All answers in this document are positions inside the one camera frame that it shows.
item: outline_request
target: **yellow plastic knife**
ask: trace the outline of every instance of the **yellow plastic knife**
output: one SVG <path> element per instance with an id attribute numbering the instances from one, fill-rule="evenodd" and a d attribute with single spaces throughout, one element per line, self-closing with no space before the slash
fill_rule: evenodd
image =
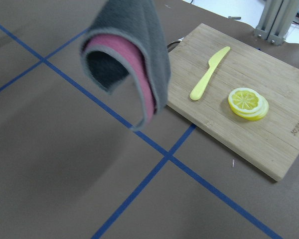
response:
<path id="1" fill-rule="evenodd" d="M 230 47 L 226 46 L 223 49 L 216 52 L 209 59 L 209 61 L 208 61 L 209 68 L 208 68 L 207 72 L 200 79 L 200 81 L 197 83 L 197 85 L 194 87 L 194 89 L 191 91 L 191 93 L 189 95 L 193 101 L 197 101 L 202 97 L 202 95 L 206 89 L 206 86 L 209 82 L 210 77 L 214 73 L 214 71 L 215 71 L 216 67 L 218 66 L 219 62 L 221 61 L 221 59 L 223 59 L 223 57 L 227 54 L 227 52 L 229 50 L 230 50 Z"/>

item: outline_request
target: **blue tape line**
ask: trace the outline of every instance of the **blue tape line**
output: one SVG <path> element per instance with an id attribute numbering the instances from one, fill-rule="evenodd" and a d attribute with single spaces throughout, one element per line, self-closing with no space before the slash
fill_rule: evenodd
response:
<path id="1" fill-rule="evenodd" d="M 40 61 L 36 64 L 34 64 L 32 67 L 30 67 L 29 69 L 27 69 L 26 71 L 24 71 L 23 73 L 21 73 L 20 75 L 18 75 L 17 77 L 15 77 L 14 79 L 12 79 L 11 81 L 9 81 L 7 84 L 5 84 L 4 86 L 2 86 L 0 88 L 0 92 L 2 90 L 4 90 L 6 87 L 8 87 L 9 85 L 11 85 L 12 83 L 14 83 L 15 81 L 17 81 L 19 78 L 21 78 L 22 76 L 24 76 L 25 74 L 27 74 L 28 72 L 30 72 L 31 70 L 33 70 L 35 67 L 37 67 L 40 63 L 44 62 L 49 68 L 51 68 L 53 71 L 55 71 L 57 74 L 59 74 L 61 77 L 63 77 L 66 81 L 68 81 L 71 85 L 73 85 L 75 88 L 77 88 L 79 91 L 81 91 L 83 94 L 85 94 L 88 98 L 90 98 L 92 101 L 94 101 L 95 103 L 97 103 L 101 108 L 103 108 L 106 112 L 108 112 L 110 115 L 112 115 L 114 118 L 116 118 L 119 122 L 121 122 L 124 126 L 126 126 L 127 128 L 132 127 L 132 125 L 125 120 L 123 117 L 121 117 L 118 113 L 116 113 L 114 110 L 112 110 L 110 107 L 108 107 L 106 104 L 104 104 L 102 101 L 100 101 L 99 99 L 97 99 L 95 96 L 93 96 L 90 92 L 88 92 L 87 90 L 85 90 L 82 86 L 80 86 L 78 83 L 76 83 L 74 80 L 72 80 L 70 77 L 68 77 L 65 73 L 63 73 L 61 70 L 59 70 L 57 67 L 55 67 L 53 64 L 51 64 L 49 61 L 47 61 L 48 58 L 52 57 L 53 55 L 55 55 L 57 52 L 59 52 L 60 50 L 62 50 L 64 47 L 66 47 L 67 45 L 69 45 L 71 42 L 75 41 L 76 39 L 78 39 L 80 36 L 82 36 L 87 30 L 88 28 L 86 28 L 85 30 L 81 31 L 79 34 L 77 34 L 76 36 L 74 36 L 73 38 L 71 38 L 69 41 L 67 41 L 66 43 L 64 43 L 63 45 L 61 45 L 60 47 L 58 47 L 55 51 L 53 51 L 52 53 L 50 53 L 49 55 L 47 55 L 46 57 L 42 57 L 40 56 L 38 53 L 36 53 L 33 49 L 31 49 L 27 44 L 25 44 L 24 42 L 22 42 L 20 39 L 18 39 L 16 36 L 14 36 L 11 32 L 9 32 L 7 29 L 5 29 L 2 25 L 0 25 L 0 29 L 5 32 L 8 36 L 10 36 L 13 40 L 15 40 L 16 42 L 18 42 L 21 46 L 23 46 L 26 50 L 28 50 L 30 53 L 32 53 L 33 55 L 35 55 L 36 57 L 38 57 L 40 59 Z M 140 138 L 142 138 L 145 142 L 147 142 L 149 145 L 151 145 L 154 149 L 156 149 L 158 152 L 160 152 L 162 155 L 166 154 L 166 150 L 164 148 L 162 148 L 160 145 L 158 145 L 157 143 L 155 143 L 152 139 L 150 139 L 148 136 L 146 136 L 145 134 L 143 134 L 142 132 L 136 132 L 136 135 L 138 135 Z"/>
<path id="2" fill-rule="evenodd" d="M 263 224 L 261 221 L 259 221 L 257 218 L 255 218 L 253 215 L 251 215 L 249 212 L 247 212 L 245 209 L 243 209 L 241 206 L 239 206 L 237 203 L 235 203 L 233 200 L 231 200 L 229 197 L 227 197 L 225 194 L 223 194 L 221 191 L 219 191 L 217 188 L 215 188 L 209 182 L 207 182 L 205 179 L 200 177 L 197 173 L 195 173 L 193 170 L 191 170 L 189 167 L 187 167 L 185 164 L 183 164 L 177 158 L 171 157 L 169 160 L 171 162 L 173 162 L 177 167 L 179 167 L 182 171 L 184 171 L 186 174 L 188 174 L 190 177 L 192 177 L 194 180 L 196 180 L 198 183 L 200 183 L 202 186 L 204 186 L 212 194 L 214 194 L 216 197 L 218 197 L 220 200 L 222 200 L 224 203 L 226 203 L 229 207 L 234 209 L 237 213 L 242 215 L 245 219 L 247 219 L 253 225 L 255 225 L 260 230 L 262 230 L 265 234 L 267 234 L 268 236 L 270 236 L 273 239 L 282 239 L 281 236 L 279 236 L 277 233 L 275 233 L 273 230 L 271 230 L 268 226 Z"/>
<path id="3" fill-rule="evenodd" d="M 20 79 L 21 77 L 23 77 L 24 75 L 26 75 L 27 73 L 29 73 L 30 71 L 32 71 L 35 67 L 37 67 L 38 65 L 40 65 L 42 63 L 42 61 L 39 61 L 37 63 L 35 63 L 33 66 L 31 66 L 29 69 L 23 71 L 20 75 L 16 76 L 15 78 L 13 78 L 12 80 L 10 80 L 8 83 L 6 83 L 5 85 L 3 85 L 2 87 L 0 87 L 0 92 L 3 91 L 5 88 L 7 88 L 8 86 L 10 86 L 11 84 L 13 84 L 14 82 L 16 82 L 18 79 Z"/>
<path id="4" fill-rule="evenodd" d="M 45 59 L 49 59 L 50 57 L 52 57 L 53 55 L 55 55 L 56 53 L 58 53 L 60 50 L 62 50 L 64 47 L 66 47 L 67 45 L 69 45 L 71 42 L 75 41 L 76 39 L 78 39 L 80 36 L 82 36 L 84 33 L 86 33 L 88 30 L 88 28 L 86 28 L 84 31 L 81 31 L 79 34 L 77 34 L 76 36 L 74 36 L 73 38 L 71 38 L 70 40 L 68 40 L 66 43 L 64 43 L 62 46 L 60 46 L 59 48 L 57 48 L 55 51 L 53 51 L 52 53 L 50 53 L 49 55 L 47 55 L 45 57 Z"/>
<path id="5" fill-rule="evenodd" d="M 146 143 L 148 143 L 150 146 L 152 146 L 154 149 L 156 149 L 162 155 L 168 154 L 168 152 L 163 147 L 161 147 L 159 144 L 157 144 L 156 142 L 154 142 L 150 137 L 148 137 L 143 132 L 137 131 L 137 132 L 135 132 L 135 134 L 138 137 L 140 137 L 142 140 L 144 140 Z"/>
<path id="6" fill-rule="evenodd" d="M 31 49 L 28 45 L 26 45 L 24 42 L 22 42 L 20 39 L 18 39 L 16 36 L 14 36 L 11 32 L 9 32 L 7 29 L 5 29 L 2 25 L 0 25 L 0 30 L 2 30 L 4 33 L 6 33 L 8 36 L 10 36 L 13 40 L 15 40 L 16 42 L 18 42 L 21 46 L 23 46 L 26 50 L 28 50 L 30 53 L 32 53 L 34 56 L 36 56 L 37 58 L 40 59 L 39 62 L 35 63 L 33 66 L 31 66 L 30 68 L 28 68 L 27 70 L 25 70 L 24 72 L 22 72 L 21 74 L 19 74 L 18 76 L 16 76 L 12 80 L 10 80 L 8 83 L 6 83 L 2 87 L 0 87 L 0 92 L 1 92 L 5 88 L 7 88 L 8 86 L 10 86 L 11 84 L 13 84 L 14 82 L 16 82 L 18 79 L 20 79 L 21 77 L 23 77 L 24 75 L 26 75 L 27 73 L 29 73 L 30 71 L 32 71 L 35 67 L 37 67 L 38 65 L 40 65 L 42 62 L 45 62 L 46 59 L 52 57 L 53 55 L 55 55 L 56 53 L 58 53 L 60 50 L 62 50 L 64 47 L 66 47 L 67 45 L 69 45 L 71 42 L 75 41 L 77 38 L 79 38 L 80 36 L 82 36 L 88 29 L 83 30 L 82 32 L 80 32 L 79 34 L 77 34 L 76 36 L 74 36 L 73 38 L 71 38 L 69 41 L 67 41 L 66 43 L 64 43 L 60 47 L 58 47 L 55 51 L 53 51 L 52 53 L 50 53 L 49 55 L 47 55 L 45 58 L 43 58 L 41 55 L 39 55 L 38 53 L 36 53 L 33 49 Z"/>
<path id="7" fill-rule="evenodd" d="M 124 210 L 131 204 L 131 202 L 141 193 L 141 191 L 149 184 L 155 175 L 167 163 L 168 158 L 164 157 L 155 168 L 146 176 L 146 178 L 139 184 L 137 188 L 126 198 L 126 200 L 115 210 L 115 212 L 107 219 L 107 221 L 98 229 L 92 236 L 92 239 L 100 238 L 106 230 L 116 221 L 116 219 L 124 212 Z"/>
<path id="8" fill-rule="evenodd" d="M 26 50 L 31 52 L 32 55 L 37 57 L 39 60 L 43 60 L 43 57 L 39 55 L 36 51 L 34 51 L 31 47 L 29 47 L 27 44 L 25 44 L 23 41 L 21 41 L 19 38 L 17 38 L 15 35 L 13 35 L 11 32 L 9 32 L 7 29 L 5 29 L 3 26 L 0 25 L 0 29 L 7 34 L 9 37 L 11 37 L 13 40 L 15 40 L 17 43 L 19 43 L 21 46 L 23 46 Z"/>
<path id="9" fill-rule="evenodd" d="M 196 129 L 195 124 L 191 124 L 190 127 L 185 131 L 185 133 L 179 138 L 179 140 L 174 144 L 174 146 L 170 149 L 170 154 L 173 155 L 175 152 L 181 147 L 181 145 L 187 140 L 190 134 Z"/>
<path id="10" fill-rule="evenodd" d="M 96 98 L 94 95 L 92 95 L 86 89 L 84 89 L 81 85 L 79 85 L 77 82 L 75 82 L 72 78 L 70 78 L 68 75 L 66 75 L 64 72 L 62 72 L 60 69 L 58 69 L 52 63 L 50 63 L 49 61 L 45 61 L 44 63 L 48 67 L 50 67 L 53 71 L 55 71 L 57 74 L 59 74 L 63 79 L 65 79 L 67 82 L 69 82 L 72 86 L 74 86 L 76 89 L 78 89 L 84 95 L 86 95 L 89 99 L 91 99 L 93 102 L 95 102 L 96 104 L 98 104 L 107 113 L 109 113 L 111 116 L 113 116 L 115 119 L 117 119 L 125 127 L 127 127 L 127 128 L 132 127 L 131 123 L 129 123 L 126 119 L 124 119 L 122 116 L 120 116 L 114 110 L 112 110 L 110 107 L 108 107 L 105 103 L 103 103 L 101 100 L 99 100 L 98 98 Z M 156 142 L 154 142 L 151 138 L 149 138 L 147 135 L 145 135 L 141 131 L 137 131 L 137 132 L 135 132 L 135 134 L 137 136 L 139 136 L 141 139 L 143 139 L 147 144 L 149 144 L 154 149 L 156 149 L 162 155 L 167 154 L 167 151 L 163 147 L 161 147 L 159 144 L 157 144 Z"/>
<path id="11" fill-rule="evenodd" d="M 155 166 L 155 168 L 149 173 L 149 175 L 135 188 L 135 190 L 128 196 L 128 198 L 119 206 L 118 209 L 106 220 L 106 222 L 98 229 L 98 231 L 92 236 L 92 239 L 100 238 L 106 230 L 116 221 L 116 219 L 125 211 L 125 209 L 131 204 L 131 202 L 141 193 L 141 191 L 147 186 L 147 184 L 153 179 L 155 175 L 163 168 L 163 166 L 170 160 L 172 155 L 179 149 L 182 143 L 188 138 L 188 136 L 194 131 L 196 125 L 192 124 L 185 133 L 178 139 L 169 152 L 165 151 L 163 159 Z"/>

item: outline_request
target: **gray towel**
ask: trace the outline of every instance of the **gray towel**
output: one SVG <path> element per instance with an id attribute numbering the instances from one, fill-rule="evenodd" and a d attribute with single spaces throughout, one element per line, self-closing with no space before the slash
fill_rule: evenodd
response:
<path id="1" fill-rule="evenodd" d="M 124 37 L 142 52 L 155 98 L 155 113 L 159 113 L 167 103 L 170 64 L 162 27 L 152 0 L 109 0 L 84 37 L 81 57 L 85 73 L 99 87 L 111 93 L 131 72 L 120 59 L 105 52 L 84 54 L 89 40 L 98 34 Z"/>

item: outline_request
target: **pink towel layer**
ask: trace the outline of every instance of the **pink towel layer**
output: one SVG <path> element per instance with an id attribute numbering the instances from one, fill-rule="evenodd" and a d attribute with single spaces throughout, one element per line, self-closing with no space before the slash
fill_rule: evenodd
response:
<path id="1" fill-rule="evenodd" d="M 147 123 L 150 122 L 155 111 L 155 101 L 146 74 L 144 57 L 141 51 L 125 38 L 112 34 L 96 35 L 89 41 L 84 51 L 87 51 L 88 48 L 95 45 L 104 45 L 112 48 L 123 56 L 134 69 L 145 100 Z"/>

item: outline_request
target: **stack of lemon slices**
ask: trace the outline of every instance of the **stack of lemon slices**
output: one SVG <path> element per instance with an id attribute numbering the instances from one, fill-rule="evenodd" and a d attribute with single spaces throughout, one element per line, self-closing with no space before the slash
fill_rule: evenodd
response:
<path id="1" fill-rule="evenodd" d="M 266 116 L 269 104 L 256 91 L 249 88 L 234 89 L 228 96 L 232 111 L 247 120 L 260 120 Z"/>

